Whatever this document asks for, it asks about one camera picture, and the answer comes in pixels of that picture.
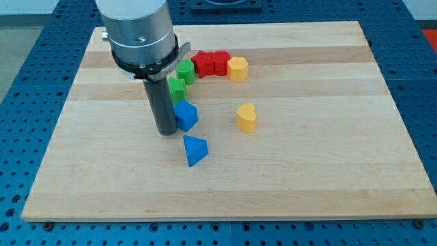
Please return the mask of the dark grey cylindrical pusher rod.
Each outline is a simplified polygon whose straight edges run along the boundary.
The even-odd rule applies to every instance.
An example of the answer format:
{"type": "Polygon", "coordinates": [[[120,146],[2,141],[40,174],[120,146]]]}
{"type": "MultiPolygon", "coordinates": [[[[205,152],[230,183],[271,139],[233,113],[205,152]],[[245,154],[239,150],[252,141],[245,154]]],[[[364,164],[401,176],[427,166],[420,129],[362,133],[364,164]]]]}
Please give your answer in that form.
{"type": "Polygon", "coordinates": [[[177,123],[167,79],[143,81],[158,132],[170,136],[177,131],[177,123]]]}

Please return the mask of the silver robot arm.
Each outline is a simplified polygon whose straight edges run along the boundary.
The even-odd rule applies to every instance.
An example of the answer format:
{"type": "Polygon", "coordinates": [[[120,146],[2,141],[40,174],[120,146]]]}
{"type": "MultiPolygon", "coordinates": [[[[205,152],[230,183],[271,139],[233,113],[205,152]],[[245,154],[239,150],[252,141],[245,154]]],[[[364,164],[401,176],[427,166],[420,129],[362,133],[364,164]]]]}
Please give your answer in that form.
{"type": "Polygon", "coordinates": [[[143,81],[161,135],[177,131],[167,77],[191,51],[173,30],[167,0],[96,0],[115,63],[143,81]]]}

